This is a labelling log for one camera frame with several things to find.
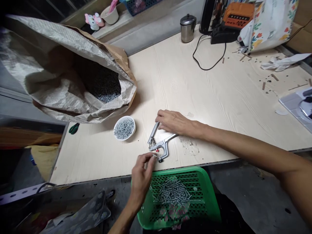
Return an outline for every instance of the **dark clothing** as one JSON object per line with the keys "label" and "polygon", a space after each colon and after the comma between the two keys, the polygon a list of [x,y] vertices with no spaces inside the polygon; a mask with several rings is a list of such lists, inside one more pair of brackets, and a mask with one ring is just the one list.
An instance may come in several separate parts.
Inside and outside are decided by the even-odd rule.
{"label": "dark clothing", "polygon": [[191,218],[190,220],[182,223],[181,229],[172,230],[172,228],[157,230],[143,230],[143,234],[166,234],[166,233],[187,233],[187,234],[200,234],[200,233],[244,233],[254,234],[254,231],[247,225],[242,218],[236,205],[224,194],[215,195],[220,213],[222,223],[212,222],[207,218]]}

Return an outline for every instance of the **small white bowl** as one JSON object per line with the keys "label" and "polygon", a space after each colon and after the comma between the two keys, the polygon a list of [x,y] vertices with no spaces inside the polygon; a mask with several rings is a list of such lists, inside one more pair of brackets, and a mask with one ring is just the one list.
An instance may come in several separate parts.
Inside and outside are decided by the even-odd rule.
{"label": "small white bowl", "polygon": [[[117,137],[116,137],[115,134],[114,134],[115,128],[117,127],[117,125],[118,125],[120,122],[124,121],[125,119],[131,119],[131,120],[134,122],[134,129],[133,129],[132,133],[130,134],[130,136],[128,136],[127,138],[125,138],[125,139],[117,139]],[[129,138],[136,132],[136,129],[137,129],[137,126],[136,126],[136,122],[134,121],[134,119],[133,119],[131,116],[124,116],[124,117],[121,117],[121,118],[116,122],[116,124],[115,124],[115,126],[114,126],[113,134],[114,134],[114,137],[116,138],[116,140],[118,140],[118,141],[124,141],[124,140],[129,139]]]}
{"label": "small white bowl", "polygon": [[107,8],[105,8],[104,11],[102,11],[101,13],[101,18],[103,20],[105,20],[108,24],[114,24],[117,22],[117,20],[119,19],[119,15],[118,15],[118,12],[117,12],[117,8],[115,7],[115,9],[110,13],[108,14],[108,12],[110,11],[110,7],[111,6],[108,6]]}

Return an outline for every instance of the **green basket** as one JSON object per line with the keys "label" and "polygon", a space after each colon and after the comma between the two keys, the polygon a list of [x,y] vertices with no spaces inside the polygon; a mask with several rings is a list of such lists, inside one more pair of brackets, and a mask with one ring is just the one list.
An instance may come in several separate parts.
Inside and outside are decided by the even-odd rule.
{"label": "green basket", "polygon": [[166,171],[153,172],[151,189],[148,191],[144,204],[137,214],[140,225],[147,230],[158,230],[180,224],[183,217],[172,219],[170,216],[165,221],[164,215],[160,214],[163,207],[169,213],[169,205],[161,202],[154,202],[153,195],[158,196],[160,188],[168,178],[177,178],[186,186],[192,195],[188,212],[192,217],[207,217],[208,219],[221,222],[220,210],[215,198],[214,189],[207,172],[198,166],[171,169]]}

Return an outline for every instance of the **metal bracket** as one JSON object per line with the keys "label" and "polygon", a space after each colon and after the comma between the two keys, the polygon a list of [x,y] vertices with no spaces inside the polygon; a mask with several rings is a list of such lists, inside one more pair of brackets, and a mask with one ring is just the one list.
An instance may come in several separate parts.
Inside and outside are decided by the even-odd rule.
{"label": "metal bracket", "polygon": [[53,188],[53,187],[48,187],[48,185],[43,187],[45,184],[46,183],[42,183],[42,184],[38,184],[32,187],[24,188],[15,192],[4,194],[0,196],[0,205],[4,205],[13,201],[17,201],[19,199],[34,195],[37,192],[41,193],[41,192],[44,192]]}
{"label": "metal bracket", "polygon": [[157,123],[155,124],[155,126],[154,126],[154,128],[153,128],[153,131],[152,131],[152,133],[151,133],[151,135],[150,135],[150,138],[149,138],[149,140],[148,140],[147,143],[149,144],[149,151],[150,151],[150,152],[151,152],[151,151],[154,151],[154,150],[156,150],[156,149],[159,149],[159,148],[162,148],[162,149],[163,149],[163,155],[157,157],[157,160],[158,160],[159,162],[162,162],[163,159],[167,158],[168,155],[169,155],[169,151],[168,151],[168,141],[171,140],[171,139],[173,139],[174,137],[176,137],[176,136],[178,136],[178,135],[177,135],[177,134],[173,134],[173,135],[171,135],[170,137],[167,137],[166,139],[164,139],[163,141],[161,141],[161,142],[159,142],[159,143],[157,143],[157,144],[152,145],[152,142],[153,142],[153,139],[154,139],[154,135],[155,135],[155,133],[156,133],[156,130],[157,130],[157,128],[158,128],[158,125],[159,125],[159,122],[157,122]]}

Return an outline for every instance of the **white table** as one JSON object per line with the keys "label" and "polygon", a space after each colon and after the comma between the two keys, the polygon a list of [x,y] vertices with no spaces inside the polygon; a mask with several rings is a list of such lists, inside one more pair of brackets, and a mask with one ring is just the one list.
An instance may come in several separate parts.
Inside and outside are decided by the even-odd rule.
{"label": "white table", "polygon": [[[65,185],[130,175],[137,156],[148,152],[147,140],[159,109],[179,111],[189,119],[246,134],[285,150],[312,147],[312,134],[300,122],[291,114],[275,113],[286,111],[278,102],[280,97],[308,88],[311,76],[307,72],[299,66],[283,72],[262,70],[260,64],[271,56],[285,56],[270,50],[241,60],[243,55],[234,53],[239,47],[236,42],[227,44],[224,63],[220,61],[212,70],[202,71],[192,58],[199,36],[196,29],[194,40],[183,44],[177,34],[130,56],[138,90],[124,115],[135,119],[136,133],[124,142],[114,138],[113,127],[121,116],[102,124],[80,124],[75,135],[66,132],[50,182]],[[210,40],[203,40],[195,56],[202,67],[208,68],[223,51],[224,44],[211,45]],[[303,84],[307,85],[289,90]],[[158,130],[155,140],[169,135]],[[156,170],[236,159],[217,146],[182,136],[172,139],[168,147],[169,157],[157,163]]]}

